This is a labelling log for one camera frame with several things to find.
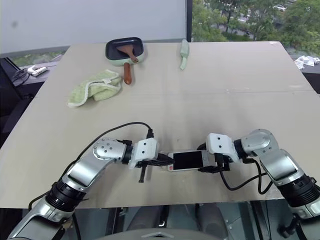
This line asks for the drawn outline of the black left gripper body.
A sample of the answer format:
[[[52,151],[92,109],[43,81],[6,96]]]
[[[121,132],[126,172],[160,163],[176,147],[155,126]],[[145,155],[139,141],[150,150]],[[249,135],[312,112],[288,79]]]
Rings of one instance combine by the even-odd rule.
[[[140,177],[139,177],[139,180],[138,180],[139,183],[144,183],[146,168],[147,168],[148,165],[150,165],[150,166],[158,166],[159,165],[159,161],[158,161],[158,159],[142,160],[142,161],[139,161],[135,165],[136,168],[141,168]]]

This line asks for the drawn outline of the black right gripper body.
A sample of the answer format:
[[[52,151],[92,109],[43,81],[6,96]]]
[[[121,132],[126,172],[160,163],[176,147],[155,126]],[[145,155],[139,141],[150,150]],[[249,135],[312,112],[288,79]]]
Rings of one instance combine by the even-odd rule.
[[[218,172],[224,172],[224,171],[230,171],[230,162],[229,157],[222,154],[222,153],[215,153],[214,159],[217,164],[217,171]]]

